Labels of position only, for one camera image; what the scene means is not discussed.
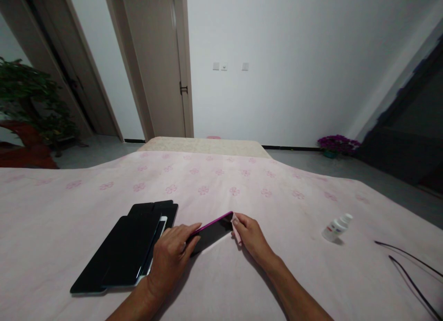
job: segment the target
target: smartphone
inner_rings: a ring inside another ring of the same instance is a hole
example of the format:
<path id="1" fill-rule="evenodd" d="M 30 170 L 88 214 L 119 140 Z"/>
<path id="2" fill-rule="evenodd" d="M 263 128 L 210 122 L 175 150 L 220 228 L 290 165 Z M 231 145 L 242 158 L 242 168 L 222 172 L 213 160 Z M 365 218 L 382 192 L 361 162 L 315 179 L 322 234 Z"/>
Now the smartphone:
<path id="1" fill-rule="evenodd" d="M 232 215 L 233 212 L 224 214 L 222 217 L 210 222 L 209 224 L 196 230 L 188 239 L 186 243 L 189 243 L 195 236 L 200 236 L 200 240 L 195 245 L 194 251 L 191 256 L 200 253 L 202 250 L 208 248 L 220 238 L 232 231 Z"/>
<path id="2" fill-rule="evenodd" d="M 138 272 L 141 276 L 148 276 L 151 272 L 152 267 L 152 260 L 154 255 L 154 245 L 156 244 L 157 240 L 160 239 L 163 232 L 165 231 L 166 222 L 168 221 L 167 216 L 162 216 L 160 218 L 160 222 L 158 223 L 156 234 L 154 235 L 154 240 L 152 242 L 152 246 L 149 249 L 148 257 L 146 258 L 146 262 L 143 267 L 140 268 L 140 271 Z"/>

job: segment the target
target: bed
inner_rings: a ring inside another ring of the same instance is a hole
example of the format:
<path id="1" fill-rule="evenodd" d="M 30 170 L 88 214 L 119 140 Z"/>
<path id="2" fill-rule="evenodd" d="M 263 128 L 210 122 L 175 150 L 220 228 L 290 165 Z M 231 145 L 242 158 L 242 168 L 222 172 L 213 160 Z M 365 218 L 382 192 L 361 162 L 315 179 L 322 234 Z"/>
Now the bed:
<path id="1" fill-rule="evenodd" d="M 271 158 L 257 141 L 246 140 L 155 137 L 138 151 L 146 150 Z"/>
<path id="2" fill-rule="evenodd" d="M 69 289 L 135 203 L 173 199 L 175 221 L 228 210 L 256 218 L 274 251 L 335 320 L 432 320 L 394 256 L 442 312 L 443 231 L 365 184 L 253 156 L 140 151 L 89 169 L 0 169 L 0 319 L 104 320 L 129 292 L 74 298 Z M 338 244 L 321 231 L 354 220 Z M 263 273 L 226 236 L 192 259 L 162 320 L 285 320 Z"/>

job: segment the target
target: door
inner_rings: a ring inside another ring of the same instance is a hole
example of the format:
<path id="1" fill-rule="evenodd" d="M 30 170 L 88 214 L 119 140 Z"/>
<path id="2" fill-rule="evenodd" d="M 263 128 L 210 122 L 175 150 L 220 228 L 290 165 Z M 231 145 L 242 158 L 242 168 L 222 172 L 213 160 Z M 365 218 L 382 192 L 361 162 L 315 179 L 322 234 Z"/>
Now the door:
<path id="1" fill-rule="evenodd" d="M 174 0 L 123 1 L 154 134 L 185 137 Z"/>
<path id="2" fill-rule="evenodd" d="M 407 183 L 442 190 L 443 43 L 399 91 L 358 157 Z"/>
<path id="3" fill-rule="evenodd" d="M 117 130 L 66 1 L 32 2 L 91 127 L 97 134 L 116 136 Z"/>

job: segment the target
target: beige bedspread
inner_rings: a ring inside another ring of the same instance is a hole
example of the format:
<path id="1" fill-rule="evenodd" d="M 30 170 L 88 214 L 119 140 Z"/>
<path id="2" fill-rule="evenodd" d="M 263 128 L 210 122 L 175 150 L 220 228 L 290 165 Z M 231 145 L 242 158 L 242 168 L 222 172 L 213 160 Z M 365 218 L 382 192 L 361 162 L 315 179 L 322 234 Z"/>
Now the beige bedspread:
<path id="1" fill-rule="evenodd" d="M 271 158 L 257 141 L 244 140 L 156 137 L 138 151 L 147 150 Z"/>

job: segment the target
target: gray floor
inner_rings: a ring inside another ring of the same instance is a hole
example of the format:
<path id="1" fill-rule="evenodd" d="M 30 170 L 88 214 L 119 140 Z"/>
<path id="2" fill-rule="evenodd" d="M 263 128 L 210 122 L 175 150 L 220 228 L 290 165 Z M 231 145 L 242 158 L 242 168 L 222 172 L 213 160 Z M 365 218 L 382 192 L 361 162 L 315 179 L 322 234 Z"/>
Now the gray floor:
<path id="1" fill-rule="evenodd" d="M 96 166 L 112 161 L 141 147 L 121 143 L 117 137 L 94 136 L 84 141 L 88 148 L 73 147 L 56 159 L 61 169 Z M 301 170 L 332 177 L 359 180 L 418 216 L 443 229 L 443 199 L 408 185 L 354 158 L 328 159 L 319 152 L 268 150 L 277 161 Z"/>

